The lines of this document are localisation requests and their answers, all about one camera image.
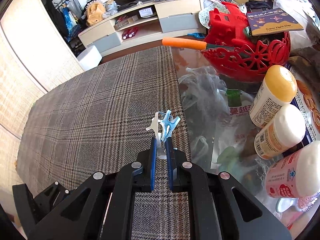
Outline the yellow cap white bottle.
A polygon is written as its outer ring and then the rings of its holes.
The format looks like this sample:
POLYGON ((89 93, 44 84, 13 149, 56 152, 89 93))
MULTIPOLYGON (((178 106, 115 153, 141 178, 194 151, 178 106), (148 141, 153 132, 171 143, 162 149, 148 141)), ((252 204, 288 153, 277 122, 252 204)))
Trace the yellow cap white bottle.
POLYGON ((253 124, 265 127, 281 107, 291 103, 296 92, 297 82, 293 74, 283 66, 271 66, 249 110, 253 124))

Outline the white stool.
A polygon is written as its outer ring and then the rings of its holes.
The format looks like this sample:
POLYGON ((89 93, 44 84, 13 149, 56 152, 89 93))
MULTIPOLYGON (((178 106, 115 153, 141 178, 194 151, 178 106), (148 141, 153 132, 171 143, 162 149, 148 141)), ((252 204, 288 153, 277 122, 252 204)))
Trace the white stool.
POLYGON ((79 61, 80 67, 85 72, 97 67, 102 58, 103 57, 99 53, 96 46, 90 46, 79 54, 77 60, 79 61))

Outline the blue cookie tin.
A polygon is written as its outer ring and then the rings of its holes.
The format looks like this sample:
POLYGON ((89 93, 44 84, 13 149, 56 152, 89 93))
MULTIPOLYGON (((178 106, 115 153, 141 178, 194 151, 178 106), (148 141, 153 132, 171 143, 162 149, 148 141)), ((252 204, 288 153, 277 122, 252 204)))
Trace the blue cookie tin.
POLYGON ((306 129, 302 145, 306 146, 313 141, 319 141, 319 101, 307 79, 300 75, 293 65, 288 63, 286 68, 293 74, 297 82, 297 93, 291 104, 296 106, 304 116, 306 129))

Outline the bamboo folding screen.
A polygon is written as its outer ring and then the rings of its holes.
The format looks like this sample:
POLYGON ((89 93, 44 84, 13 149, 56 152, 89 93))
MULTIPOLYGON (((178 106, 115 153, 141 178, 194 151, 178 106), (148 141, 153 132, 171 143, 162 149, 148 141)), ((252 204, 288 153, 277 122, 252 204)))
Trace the bamboo folding screen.
POLYGON ((21 182, 15 161, 33 104, 82 72, 41 0, 13 0, 1 19, 1 199, 21 182))

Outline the orange handled tool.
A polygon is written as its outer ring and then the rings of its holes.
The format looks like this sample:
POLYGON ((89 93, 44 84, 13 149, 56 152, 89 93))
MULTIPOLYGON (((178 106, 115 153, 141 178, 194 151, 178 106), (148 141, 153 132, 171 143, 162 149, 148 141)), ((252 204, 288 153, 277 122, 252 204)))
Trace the orange handled tool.
POLYGON ((162 39, 162 44, 169 47, 187 48, 194 50, 205 50, 207 48, 206 42, 177 37, 164 37, 162 39))

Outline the grey plaid tablecloth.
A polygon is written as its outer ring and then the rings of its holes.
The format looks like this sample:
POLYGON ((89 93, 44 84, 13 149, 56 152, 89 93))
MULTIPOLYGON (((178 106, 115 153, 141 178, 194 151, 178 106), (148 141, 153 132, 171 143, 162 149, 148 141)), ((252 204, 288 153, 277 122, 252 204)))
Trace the grey plaid tablecloth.
POLYGON ((173 53, 155 47, 101 64, 37 100, 17 154, 31 193, 54 181, 75 188, 95 171, 117 172, 150 146, 156 112, 180 122, 173 145, 190 156, 173 53))

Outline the white cap cream bottle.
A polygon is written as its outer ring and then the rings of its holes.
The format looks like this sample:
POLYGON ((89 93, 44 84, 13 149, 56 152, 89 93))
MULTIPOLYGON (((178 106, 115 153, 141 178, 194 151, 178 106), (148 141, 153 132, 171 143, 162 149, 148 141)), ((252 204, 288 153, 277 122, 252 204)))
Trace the white cap cream bottle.
POLYGON ((263 159, 274 158, 300 143, 305 130, 301 111, 294 105, 285 105, 255 136, 256 154, 263 159))

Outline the pink hairbrush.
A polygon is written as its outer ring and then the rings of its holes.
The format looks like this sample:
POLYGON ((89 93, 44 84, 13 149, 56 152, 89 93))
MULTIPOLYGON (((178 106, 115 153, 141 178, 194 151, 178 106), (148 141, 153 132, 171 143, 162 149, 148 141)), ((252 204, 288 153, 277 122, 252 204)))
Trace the pink hairbrush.
POLYGON ((279 198, 276 203, 276 211, 283 213, 290 207, 294 207, 297 212, 306 212, 315 204, 319 198, 319 192, 312 196, 302 198, 279 198))

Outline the black coat rack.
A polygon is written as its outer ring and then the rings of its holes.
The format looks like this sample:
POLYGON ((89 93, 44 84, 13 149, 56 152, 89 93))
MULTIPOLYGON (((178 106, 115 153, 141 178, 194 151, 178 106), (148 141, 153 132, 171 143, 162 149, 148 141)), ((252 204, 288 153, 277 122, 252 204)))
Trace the black coat rack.
POLYGON ((78 0, 41 0, 53 24, 66 42, 75 39, 84 28, 78 0))

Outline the blue white plastic clips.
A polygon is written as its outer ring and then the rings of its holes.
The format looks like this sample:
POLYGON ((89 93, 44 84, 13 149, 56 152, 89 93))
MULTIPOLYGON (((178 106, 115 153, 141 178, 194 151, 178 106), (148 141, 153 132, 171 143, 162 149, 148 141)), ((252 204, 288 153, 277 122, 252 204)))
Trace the blue white plastic clips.
POLYGON ((156 112, 151 120, 151 125, 146 128, 147 131, 152 130, 155 134, 158 159, 165 160, 167 158, 164 144, 172 136, 180 120, 179 116, 172 116, 171 110, 167 110, 165 113, 156 112))

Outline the pink label white bottle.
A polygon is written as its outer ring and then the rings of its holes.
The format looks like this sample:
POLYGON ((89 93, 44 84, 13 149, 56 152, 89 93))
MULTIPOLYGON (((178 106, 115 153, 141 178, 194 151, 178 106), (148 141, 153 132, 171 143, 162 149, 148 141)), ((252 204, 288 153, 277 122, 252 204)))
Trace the pink label white bottle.
POLYGON ((300 198, 319 191, 319 141, 273 164, 265 177, 265 190, 273 198, 300 198))

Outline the purple clay book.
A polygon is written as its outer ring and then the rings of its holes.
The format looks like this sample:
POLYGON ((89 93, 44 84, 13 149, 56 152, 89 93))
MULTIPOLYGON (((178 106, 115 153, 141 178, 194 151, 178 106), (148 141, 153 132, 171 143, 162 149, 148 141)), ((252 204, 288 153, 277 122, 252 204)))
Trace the purple clay book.
POLYGON ((252 36, 301 31, 303 26, 283 9, 269 9, 246 14, 252 36))

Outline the beige TV cabinet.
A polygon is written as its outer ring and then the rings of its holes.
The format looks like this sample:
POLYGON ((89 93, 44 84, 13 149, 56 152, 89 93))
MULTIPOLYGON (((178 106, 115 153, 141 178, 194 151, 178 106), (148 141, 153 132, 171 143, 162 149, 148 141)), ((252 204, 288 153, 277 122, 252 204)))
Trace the beige TV cabinet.
POLYGON ((191 33, 205 33, 198 14, 204 9, 203 0, 149 0, 110 16, 82 31, 78 37, 85 48, 95 46, 102 56, 159 41, 164 37, 181 37, 191 33), (155 15, 139 18, 119 29, 116 21, 122 16, 139 15, 140 9, 152 8, 155 15))

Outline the red plastic basket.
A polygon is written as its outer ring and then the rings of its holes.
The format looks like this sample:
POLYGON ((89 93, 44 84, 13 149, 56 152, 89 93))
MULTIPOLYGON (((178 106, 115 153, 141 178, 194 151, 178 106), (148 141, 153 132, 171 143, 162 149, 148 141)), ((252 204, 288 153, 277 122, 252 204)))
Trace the red plastic basket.
POLYGON ((229 13, 209 12, 209 31, 201 54, 216 70, 242 82, 260 82, 268 68, 283 66, 291 49, 289 32, 249 37, 249 22, 238 5, 222 2, 229 13))

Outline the yellow plush toy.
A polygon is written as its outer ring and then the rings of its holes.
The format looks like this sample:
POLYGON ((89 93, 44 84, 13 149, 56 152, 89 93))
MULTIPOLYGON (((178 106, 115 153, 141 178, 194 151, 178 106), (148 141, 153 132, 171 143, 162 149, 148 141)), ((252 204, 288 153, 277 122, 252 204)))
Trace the yellow plush toy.
POLYGON ((87 25, 93 26, 102 21, 103 14, 106 12, 104 5, 101 2, 94 2, 87 8, 87 25))

